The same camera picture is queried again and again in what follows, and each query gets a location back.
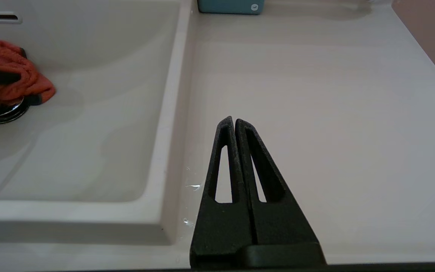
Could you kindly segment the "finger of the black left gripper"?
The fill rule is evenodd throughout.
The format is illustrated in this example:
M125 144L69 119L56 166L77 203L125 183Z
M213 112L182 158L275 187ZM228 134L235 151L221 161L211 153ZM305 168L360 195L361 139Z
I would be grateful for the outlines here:
M21 79L20 73L0 71L0 85L10 85Z
M42 94L16 94L0 98L0 107L20 107L41 105L44 102Z

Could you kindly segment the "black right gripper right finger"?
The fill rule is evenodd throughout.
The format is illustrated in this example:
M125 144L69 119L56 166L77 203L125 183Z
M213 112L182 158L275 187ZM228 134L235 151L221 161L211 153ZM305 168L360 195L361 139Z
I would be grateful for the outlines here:
M323 266L316 234L259 136L236 121L243 180L247 188L252 243L239 251L245 266Z

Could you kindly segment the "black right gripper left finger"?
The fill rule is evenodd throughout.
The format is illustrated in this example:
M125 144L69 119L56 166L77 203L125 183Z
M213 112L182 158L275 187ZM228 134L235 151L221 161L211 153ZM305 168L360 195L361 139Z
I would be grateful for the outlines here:
M192 269L251 269L253 244L247 185L231 116L216 126L207 177L190 246ZM227 150L231 202L216 201L222 149Z

